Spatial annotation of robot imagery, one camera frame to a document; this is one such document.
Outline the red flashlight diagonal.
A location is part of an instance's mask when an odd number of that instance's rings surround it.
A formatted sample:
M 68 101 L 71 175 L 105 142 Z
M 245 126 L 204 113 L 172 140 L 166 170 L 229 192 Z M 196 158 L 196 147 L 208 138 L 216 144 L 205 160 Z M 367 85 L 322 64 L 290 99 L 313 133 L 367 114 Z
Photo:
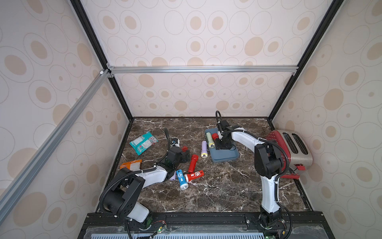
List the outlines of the red flashlight diagonal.
M 212 134 L 212 139 L 213 140 L 219 139 L 218 134 L 217 133 Z

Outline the blue storage tray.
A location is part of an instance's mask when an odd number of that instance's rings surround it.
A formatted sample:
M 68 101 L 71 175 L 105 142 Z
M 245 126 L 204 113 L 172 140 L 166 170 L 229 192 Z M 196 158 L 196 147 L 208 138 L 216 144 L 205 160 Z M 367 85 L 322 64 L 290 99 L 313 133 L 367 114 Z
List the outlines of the blue storage tray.
M 214 142 L 214 147 L 210 147 L 207 135 L 211 134 L 211 139 Z M 214 163 L 233 161 L 239 157 L 239 152 L 235 143 L 224 145 L 219 138 L 213 139 L 212 136 L 218 133 L 217 128 L 210 128 L 205 130 L 205 138 L 207 140 L 207 148 Z

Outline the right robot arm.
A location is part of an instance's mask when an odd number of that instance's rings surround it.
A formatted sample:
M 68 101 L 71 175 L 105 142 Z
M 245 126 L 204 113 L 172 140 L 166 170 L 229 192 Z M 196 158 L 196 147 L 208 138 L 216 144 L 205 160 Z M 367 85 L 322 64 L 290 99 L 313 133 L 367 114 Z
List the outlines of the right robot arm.
M 238 142 L 254 153 L 254 166 L 261 176 L 262 204 L 260 223 L 271 229 L 281 218 L 284 206 L 279 202 L 279 180 L 289 169 L 289 158 L 275 140 L 265 139 L 237 125 L 231 126 L 220 111 L 215 118 L 220 141 L 224 146 Z

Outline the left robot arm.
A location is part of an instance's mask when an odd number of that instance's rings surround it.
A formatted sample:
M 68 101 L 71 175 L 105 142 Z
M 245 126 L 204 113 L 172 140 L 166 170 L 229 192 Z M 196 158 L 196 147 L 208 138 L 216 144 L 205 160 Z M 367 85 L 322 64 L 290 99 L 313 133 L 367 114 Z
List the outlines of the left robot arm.
M 121 169 L 100 195 L 99 209 L 102 213 L 135 221 L 144 228 L 151 225 L 152 212 L 138 202 L 142 189 L 168 181 L 176 174 L 181 163 L 191 160 L 190 153 L 171 145 L 167 128 L 164 132 L 168 142 L 166 154 L 151 168 L 135 171 Z

